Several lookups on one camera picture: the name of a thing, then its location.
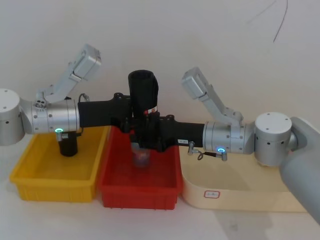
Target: cable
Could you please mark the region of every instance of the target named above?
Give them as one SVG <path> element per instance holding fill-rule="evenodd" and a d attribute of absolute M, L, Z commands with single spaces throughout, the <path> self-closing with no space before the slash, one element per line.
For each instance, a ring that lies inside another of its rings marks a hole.
<path fill-rule="evenodd" d="M 83 97 L 83 99 L 84 99 L 85 102 L 90 102 L 89 96 L 83 92 L 83 93 L 81 93 L 81 94 L 79 95 L 78 103 L 81 102 L 81 97 Z M 81 132 L 77 133 L 76 136 L 77 136 L 77 137 L 80 137 L 83 133 L 84 133 L 84 128 L 82 127 L 82 128 L 81 128 Z"/>

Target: white sticker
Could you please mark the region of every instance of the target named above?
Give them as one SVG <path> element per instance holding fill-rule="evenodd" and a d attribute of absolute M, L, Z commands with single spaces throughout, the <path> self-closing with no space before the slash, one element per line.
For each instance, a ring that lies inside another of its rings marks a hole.
<path fill-rule="evenodd" d="M 206 199 L 218 199 L 220 197 L 219 191 L 205 191 L 204 197 Z"/>
<path fill-rule="evenodd" d="M 189 141 L 184 139 L 178 139 L 178 144 L 189 144 Z"/>

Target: wire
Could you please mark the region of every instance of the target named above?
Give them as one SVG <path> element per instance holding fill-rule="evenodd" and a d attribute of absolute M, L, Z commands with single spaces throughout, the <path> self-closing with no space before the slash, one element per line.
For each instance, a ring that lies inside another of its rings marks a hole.
<path fill-rule="evenodd" d="M 83 92 L 83 93 L 81 93 L 81 94 L 79 95 L 78 103 L 81 102 L 81 97 L 83 97 L 83 99 L 84 99 L 85 102 L 90 102 L 89 96 Z M 84 133 L 84 128 L 82 127 L 82 128 L 81 128 L 81 132 L 77 133 L 76 136 L 77 136 L 77 137 L 80 137 L 83 133 Z"/>
<path fill-rule="evenodd" d="M 274 39 L 273 39 L 273 42 L 276 41 L 276 39 L 277 39 L 277 37 L 278 37 L 278 34 L 279 34 L 279 32 L 280 32 L 280 29 L 281 29 L 282 25 L 284 24 L 284 21 L 285 21 L 286 15 L 287 15 L 287 11 L 288 11 L 288 0 L 286 0 L 285 12 L 284 12 L 284 15 L 283 15 L 283 18 L 282 18 L 282 22 L 281 22 L 281 24 L 280 24 L 280 26 L 279 26 L 278 31 L 276 32 L 276 35 L 275 35 L 275 37 L 274 37 Z"/>

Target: black cylindrical object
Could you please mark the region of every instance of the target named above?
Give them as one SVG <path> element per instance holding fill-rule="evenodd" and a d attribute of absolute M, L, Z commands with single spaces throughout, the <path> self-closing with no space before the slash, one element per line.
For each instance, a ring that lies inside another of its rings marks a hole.
<path fill-rule="evenodd" d="M 130 99 L 134 118 L 156 112 L 158 104 L 158 82 L 152 71 L 137 70 L 128 76 Z"/>
<path fill-rule="evenodd" d="M 75 131 L 68 131 L 64 132 L 63 135 L 67 135 L 67 137 L 62 138 L 62 140 L 58 142 L 60 153 L 66 157 L 76 155 L 78 152 L 77 133 Z"/>

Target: white table surface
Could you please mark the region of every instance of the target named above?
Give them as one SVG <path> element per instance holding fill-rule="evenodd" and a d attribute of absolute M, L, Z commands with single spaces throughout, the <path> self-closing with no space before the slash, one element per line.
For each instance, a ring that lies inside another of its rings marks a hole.
<path fill-rule="evenodd" d="M 104 208 L 92 203 L 22 201 L 9 175 L 31 136 L 0 147 L 0 239 L 3 240 L 316 240 L 307 213 L 206 210 L 180 198 L 175 210 Z"/>

